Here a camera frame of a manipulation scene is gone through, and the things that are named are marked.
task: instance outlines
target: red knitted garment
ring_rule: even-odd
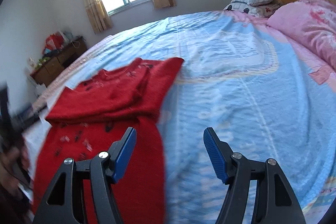
[[[46,118],[52,128],[37,161],[33,212],[65,158],[91,159],[134,127],[137,143],[113,193],[125,224],[163,224],[164,156],[155,124],[182,63],[137,58],[126,67],[101,70],[75,90],[65,88]],[[90,182],[84,183],[88,221],[97,223]]]

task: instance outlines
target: person's hand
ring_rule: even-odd
[[[0,154],[0,184],[13,196],[18,193],[19,181],[11,175],[12,165],[20,156],[22,167],[28,170],[30,163],[26,146],[22,148],[21,153],[18,148],[13,147],[7,153]]]

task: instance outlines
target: bed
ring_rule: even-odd
[[[233,151],[252,160],[275,158],[307,223],[316,224],[336,195],[336,73],[321,84],[312,74],[325,61],[266,23],[211,11],[109,36],[66,69],[34,106],[47,101],[52,107],[65,86],[74,88],[102,68],[136,57],[181,57],[184,65],[157,124],[166,156],[167,223],[213,224],[218,217],[226,186],[203,144],[204,129],[213,127]],[[32,176],[49,129],[42,120],[26,133]],[[255,190],[252,182],[244,223],[251,219]]]

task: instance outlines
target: blue bedsheet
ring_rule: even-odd
[[[255,25],[206,12],[137,27],[114,36],[66,85],[136,57],[174,56],[185,63],[157,125],[166,155],[167,223],[213,224],[218,217],[227,186],[205,150],[206,127],[249,159],[275,158],[301,207],[317,206],[325,183],[336,176],[335,94],[308,75],[313,70],[289,43]],[[251,183],[245,223],[255,187]],[[323,205],[333,199],[334,193]]]

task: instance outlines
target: red bag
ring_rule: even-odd
[[[59,33],[54,33],[46,39],[45,48],[47,48],[51,51],[52,50],[58,50],[62,47],[63,42],[64,42],[63,37]]]

